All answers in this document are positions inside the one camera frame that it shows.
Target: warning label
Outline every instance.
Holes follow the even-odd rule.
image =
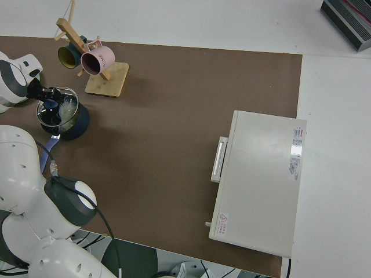
[[[297,181],[300,177],[301,152],[303,151],[304,130],[301,127],[294,129],[289,164],[289,179]]]
[[[219,236],[225,236],[225,234],[227,233],[227,224],[228,224],[228,219],[229,219],[229,215],[226,214],[226,213],[219,213],[219,217],[218,217],[218,224],[217,224],[217,234]]]

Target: brown mat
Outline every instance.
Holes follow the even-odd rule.
[[[301,55],[107,42],[130,65],[119,98],[84,92],[88,75],[64,68],[48,38],[0,37],[10,58],[34,54],[44,86],[74,89],[89,110],[87,132],[54,149],[60,175],[85,181],[115,236],[135,243],[279,277],[281,258],[208,238],[217,184],[210,182],[219,136],[235,109],[296,117]],[[0,123],[46,143],[37,101]],[[107,233],[98,216],[85,229]]]

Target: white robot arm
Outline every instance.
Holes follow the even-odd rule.
[[[27,86],[41,71],[32,54],[11,60],[0,52],[0,113],[27,99]]]
[[[29,278],[114,278],[69,237],[87,224],[96,204],[82,181],[40,172],[37,146],[26,131],[0,126],[0,259],[28,269]]]

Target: mug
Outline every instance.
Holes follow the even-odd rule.
[[[97,47],[90,49],[89,45],[94,43]],[[109,47],[103,46],[98,39],[86,43],[84,50],[86,52],[81,56],[81,65],[88,74],[100,74],[115,63],[114,52]]]
[[[88,41],[84,36],[80,36],[80,38],[84,43]],[[81,53],[71,42],[58,49],[58,58],[66,68],[72,69],[81,64]]]

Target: mug handle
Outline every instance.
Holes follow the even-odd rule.
[[[102,47],[102,42],[99,40],[99,39],[96,39],[95,41],[91,41],[91,42],[88,42],[86,44],[83,45],[83,49],[85,52],[90,52],[90,48],[89,48],[89,45],[93,44],[93,43],[96,43],[98,44],[98,47]]]

